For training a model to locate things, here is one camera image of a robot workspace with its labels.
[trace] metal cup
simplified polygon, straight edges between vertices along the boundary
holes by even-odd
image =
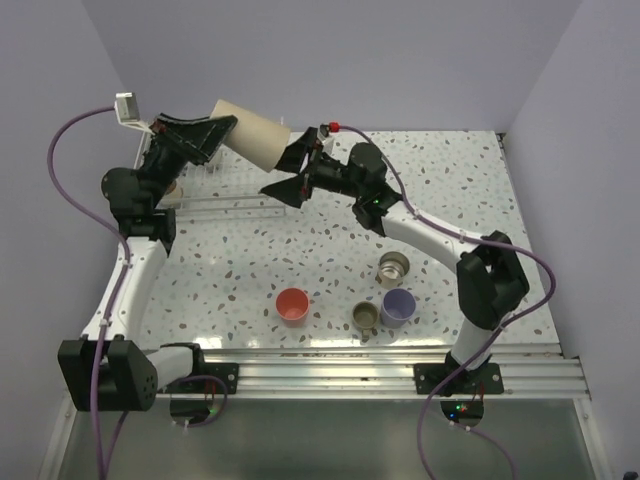
[[[380,310],[371,302],[360,302],[353,307],[353,324],[362,332],[362,341],[371,337],[372,330],[378,325]]]
[[[396,288],[409,273],[409,259],[400,252],[387,252],[378,262],[376,281],[387,290]]]

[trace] black mounting bracket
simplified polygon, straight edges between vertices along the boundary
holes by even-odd
[[[229,395],[235,395],[238,389],[240,365],[237,363],[204,363],[198,368],[198,375],[211,375],[219,378],[226,386]],[[173,383],[167,386],[165,393],[205,394],[207,382],[195,380],[193,382]]]
[[[418,395],[430,394],[450,372],[451,370],[446,364],[416,363],[413,366],[413,381],[416,384],[416,393]],[[487,362],[477,370],[461,372],[444,389],[438,392],[438,395],[442,397],[473,395],[478,393],[480,384],[484,386],[484,393],[487,395],[504,393],[500,365]]]

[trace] red cup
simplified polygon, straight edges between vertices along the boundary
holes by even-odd
[[[309,313],[309,297],[299,288],[287,288],[276,298],[276,310],[287,325],[302,325]]]

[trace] white tabletop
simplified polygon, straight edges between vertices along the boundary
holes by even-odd
[[[529,248],[493,132],[372,136],[400,171],[414,205],[461,228],[487,234],[501,230],[514,244]],[[339,134],[333,156],[346,162],[356,141],[353,134]],[[261,185],[274,181],[268,174],[251,175]],[[378,328],[366,346],[453,344],[462,320],[455,275],[414,248],[365,231],[351,203],[315,190],[301,210],[287,208],[276,218],[256,219],[247,211],[243,219],[180,221],[171,256],[151,293],[140,346],[190,341],[203,348],[363,345],[351,310],[362,300],[380,302],[384,290],[374,280],[376,265],[391,250],[411,262],[403,286],[414,293],[418,311],[403,328]],[[540,278],[532,262],[522,262],[531,283],[525,302],[532,302],[542,296]],[[275,311],[278,292],[289,286],[307,290],[312,301],[302,327],[287,327]],[[509,327],[498,342],[557,343],[558,337],[545,307]]]

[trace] dish rack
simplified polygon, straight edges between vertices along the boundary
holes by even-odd
[[[151,135],[143,133],[134,168],[142,165],[150,142]],[[188,163],[176,179],[182,195],[166,196],[159,206],[175,209],[178,221],[281,217],[287,213],[286,206],[259,191],[286,176],[275,171],[267,174],[221,146],[207,164]]]

